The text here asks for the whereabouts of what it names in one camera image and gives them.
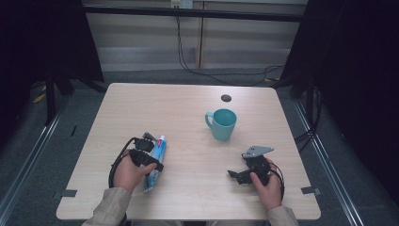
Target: sleeve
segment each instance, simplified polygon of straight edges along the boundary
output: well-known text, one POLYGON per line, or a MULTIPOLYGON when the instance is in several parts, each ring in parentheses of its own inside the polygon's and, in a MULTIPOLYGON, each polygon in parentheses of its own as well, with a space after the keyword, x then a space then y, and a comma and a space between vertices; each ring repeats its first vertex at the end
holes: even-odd
POLYGON ((291 208, 279 206, 267 212, 272 226, 298 226, 298 222, 291 208))
POLYGON ((121 187, 105 190, 102 201, 94 209, 93 217, 83 223, 83 226, 119 225, 131 198, 132 194, 121 187))

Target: gray carpet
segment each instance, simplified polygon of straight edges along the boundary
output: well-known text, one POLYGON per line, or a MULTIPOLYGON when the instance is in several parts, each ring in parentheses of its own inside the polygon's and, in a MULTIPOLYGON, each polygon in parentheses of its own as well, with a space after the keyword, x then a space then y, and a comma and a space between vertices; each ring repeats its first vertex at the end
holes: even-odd
MULTIPOLYGON (((207 70, 208 73, 258 73, 263 70, 207 70)), ((279 77, 281 69, 266 76, 279 77)), ((234 85, 247 86, 263 80, 263 75, 216 75, 219 80, 234 85)), ((105 84, 113 82, 227 85, 205 75, 194 75, 183 70, 105 73, 105 84)), ((75 93, 69 98, 65 111, 49 140, 44 152, 28 179, 24 191, 17 201, 7 225, 80 225, 81 221, 62 221, 56 218, 59 199, 56 191, 66 187, 76 160, 86 141, 89 129, 104 97, 87 86, 73 81, 75 93)), ((267 87, 262 82, 256 86, 267 87)), ((32 90, 32 98, 38 89, 32 90)), ((291 100, 289 88, 278 89, 293 136, 305 132, 304 126, 291 100)), ((4 196, 12 179, 27 158, 39 137, 45 122, 45 102, 26 104, 17 129, 0 153, 0 195, 4 196)), ((399 225, 399 211, 374 176, 358 161, 351 148, 343 141, 341 133, 323 106, 317 133, 322 139, 328 155, 338 171, 350 197, 359 209, 364 225, 399 225)), ((301 153, 311 184, 322 191, 317 201, 322 216, 317 220, 300 221, 300 225, 350 225, 343 208, 327 178, 311 143, 301 153)))

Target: black cable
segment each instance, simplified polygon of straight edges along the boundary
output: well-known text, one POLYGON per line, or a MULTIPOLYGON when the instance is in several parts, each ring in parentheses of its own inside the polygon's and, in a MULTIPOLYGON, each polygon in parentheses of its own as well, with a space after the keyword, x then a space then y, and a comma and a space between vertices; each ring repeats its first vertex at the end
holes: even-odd
POLYGON ((282 175, 281 169, 279 169, 279 167, 274 164, 274 163, 269 163, 270 165, 275 166, 279 172, 276 172, 275 170, 270 170, 270 172, 274 173, 278 178, 279 178, 279 184, 280 184, 280 191, 281 191, 281 200, 284 197, 284 192, 285 192, 285 185, 284 185, 284 176, 282 175))
POLYGON ((264 69, 264 71, 262 73, 200 73, 200 72, 194 72, 192 71, 186 64, 185 59, 184 59, 184 53, 183 53, 183 45, 182 45, 182 36, 181 36, 181 28, 180 28, 180 18, 176 17, 176 23, 177 23, 177 30, 178 30, 178 54, 179 54, 179 63, 182 66, 182 68, 192 74, 195 75, 200 75, 200 76, 207 76, 210 77, 212 79, 214 79, 215 81, 218 81, 220 83, 226 84, 226 85, 230 85, 230 86, 240 86, 240 87, 254 87, 258 84, 261 84, 262 82, 264 82, 264 79, 266 78, 266 75, 268 73, 271 73, 273 71, 275 71, 278 68, 283 67, 283 65, 272 65, 272 66, 268 66, 264 69), (238 85, 238 84, 233 84, 224 80, 221 80, 219 78, 216 78, 215 76, 218 75, 263 75, 262 80, 255 82, 253 84, 249 84, 249 85, 238 85))
POLYGON ((122 160, 123 157, 125 157, 128 154, 123 155, 123 153, 126 151, 127 147, 132 143, 133 140, 136 138, 133 137, 127 141, 126 145, 123 147, 122 151, 120 151, 120 154, 118 155, 117 159, 115 160, 114 164, 111 166, 111 170, 109 171, 109 176, 108 176, 108 186, 109 188, 114 187, 114 175, 115 171, 117 170, 118 165, 120 164, 120 161, 122 160))
MULTIPOLYGON (((340 20, 341 15, 343 14, 343 9, 345 8, 347 2, 348 2, 348 0, 345 0, 345 1, 343 2, 343 6, 341 7, 341 10, 340 10, 340 12, 339 12, 339 15, 338 15, 338 17, 337 17, 337 19, 336 19, 336 21, 335 21, 335 25, 334 25, 334 27, 333 27, 333 29, 332 29, 331 35, 329 36, 329 39, 328 39, 328 42, 327 42, 327 48, 326 48, 327 50, 329 49, 329 47, 330 47, 330 45, 331 45, 332 39, 333 39, 333 37, 334 37, 334 33, 335 33, 335 31, 337 30, 337 27, 338 27, 338 21, 340 20)), ((326 59, 326 57, 327 57, 327 51, 325 51, 325 52, 323 53, 321 62, 323 62, 324 59, 326 59)), ((321 111, 321 103, 320 103, 319 108, 320 108, 320 109, 318 109, 318 113, 317 113, 317 114, 318 114, 318 117, 319 117, 320 111, 321 111)), ((302 150, 306 147, 306 145, 308 145, 308 143, 309 143, 309 142, 311 141, 311 139, 313 138, 313 134, 314 134, 314 132, 315 132, 315 130, 316 130, 316 128, 317 128, 318 120, 319 120, 319 119, 316 120, 316 123, 313 123, 313 121, 310 121, 310 123, 311 123, 311 130, 310 130, 311 135, 310 135, 310 137, 309 137, 309 140, 308 140, 308 141, 306 142, 306 144, 299 150, 299 152, 302 152, 302 150)))
POLYGON ((296 144, 302 142, 303 140, 305 140, 307 138, 306 143, 302 146, 302 148, 299 149, 300 153, 305 149, 305 147, 313 139, 313 136, 316 133, 317 126, 318 126, 319 121, 320 121, 320 115, 321 115, 321 111, 322 111, 323 99, 321 97, 320 91, 318 89, 316 91, 317 91, 316 92, 316 100, 315 100, 315 104, 316 104, 316 107, 317 107, 316 120, 315 121, 310 121, 311 128, 307 132, 305 132, 304 134, 302 134, 299 137, 295 138, 295 143, 296 144))

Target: wall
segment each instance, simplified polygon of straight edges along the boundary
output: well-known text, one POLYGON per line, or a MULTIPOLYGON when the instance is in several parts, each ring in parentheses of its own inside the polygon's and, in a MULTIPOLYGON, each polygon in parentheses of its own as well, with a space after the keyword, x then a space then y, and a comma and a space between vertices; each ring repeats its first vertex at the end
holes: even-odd
MULTIPOLYGON (((195 1, 194 8, 301 15, 306 6, 303 0, 242 1, 195 1)), ((165 0, 83 3, 170 8, 170 1, 165 0)), ((92 13, 87 16, 103 71, 182 67, 176 18, 92 13)), ((184 61, 189 68, 263 68, 285 62, 298 23, 180 18, 180 27, 184 61)))

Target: table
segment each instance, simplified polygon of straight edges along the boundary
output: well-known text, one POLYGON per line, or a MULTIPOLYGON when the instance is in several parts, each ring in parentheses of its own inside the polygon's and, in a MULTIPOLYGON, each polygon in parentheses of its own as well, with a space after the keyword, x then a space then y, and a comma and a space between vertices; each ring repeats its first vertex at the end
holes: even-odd
POLYGON ((283 204, 298 219, 317 219, 310 182, 274 89, 191 85, 112 84, 91 127, 64 197, 61 219, 86 219, 100 203, 111 164, 131 137, 149 131, 168 141, 164 170, 155 188, 133 193, 128 219, 208 220, 265 219, 253 185, 238 185, 227 170, 247 170, 241 153, 249 146, 272 146, 267 153, 285 179, 283 204), (221 96, 231 96, 223 102, 221 96), (237 124, 228 141, 213 138, 204 121, 207 111, 229 108, 237 124))

